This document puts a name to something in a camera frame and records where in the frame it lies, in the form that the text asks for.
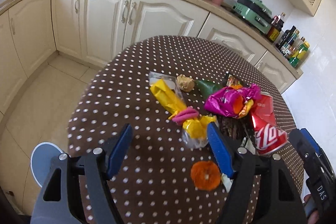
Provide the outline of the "person's right hand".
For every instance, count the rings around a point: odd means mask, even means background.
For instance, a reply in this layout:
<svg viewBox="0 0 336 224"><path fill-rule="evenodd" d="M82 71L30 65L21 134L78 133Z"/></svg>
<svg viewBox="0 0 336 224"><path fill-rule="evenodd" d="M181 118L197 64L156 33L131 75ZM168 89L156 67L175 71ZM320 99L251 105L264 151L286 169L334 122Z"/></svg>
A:
<svg viewBox="0 0 336 224"><path fill-rule="evenodd" d="M304 198L304 209L307 215L307 223L315 224L323 215L323 205L320 199L312 194L306 195Z"/></svg>

